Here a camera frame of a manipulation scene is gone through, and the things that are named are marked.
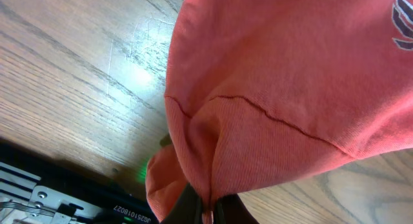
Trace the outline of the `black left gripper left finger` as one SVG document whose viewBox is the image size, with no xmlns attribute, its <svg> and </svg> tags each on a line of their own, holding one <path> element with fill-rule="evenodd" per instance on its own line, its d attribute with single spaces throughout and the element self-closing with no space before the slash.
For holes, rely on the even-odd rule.
<svg viewBox="0 0 413 224">
<path fill-rule="evenodd" d="M 169 215 L 160 224 L 202 224 L 203 202 L 188 183 Z"/>
</svg>

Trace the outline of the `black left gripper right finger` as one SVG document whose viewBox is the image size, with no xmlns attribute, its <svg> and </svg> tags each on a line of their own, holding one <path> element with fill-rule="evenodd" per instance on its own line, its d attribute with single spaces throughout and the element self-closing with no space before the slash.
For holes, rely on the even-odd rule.
<svg viewBox="0 0 413 224">
<path fill-rule="evenodd" d="M 213 224 L 259 224 L 249 213 L 237 194 L 217 200 L 213 212 Z"/>
</svg>

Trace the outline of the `orange printed t-shirt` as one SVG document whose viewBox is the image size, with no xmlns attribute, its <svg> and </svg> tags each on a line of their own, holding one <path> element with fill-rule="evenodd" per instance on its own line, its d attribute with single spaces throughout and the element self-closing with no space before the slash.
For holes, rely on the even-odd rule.
<svg viewBox="0 0 413 224">
<path fill-rule="evenodd" d="M 163 221 L 412 147 L 412 0 L 184 0 L 168 56 L 172 140 L 148 162 Z"/>
</svg>

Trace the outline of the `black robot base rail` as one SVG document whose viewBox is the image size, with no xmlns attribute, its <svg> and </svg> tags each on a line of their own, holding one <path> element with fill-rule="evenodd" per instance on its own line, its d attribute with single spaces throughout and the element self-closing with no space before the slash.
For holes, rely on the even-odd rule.
<svg viewBox="0 0 413 224">
<path fill-rule="evenodd" d="M 1 140 L 1 209 L 40 223 L 139 223 L 158 220 L 148 203 Z"/>
</svg>

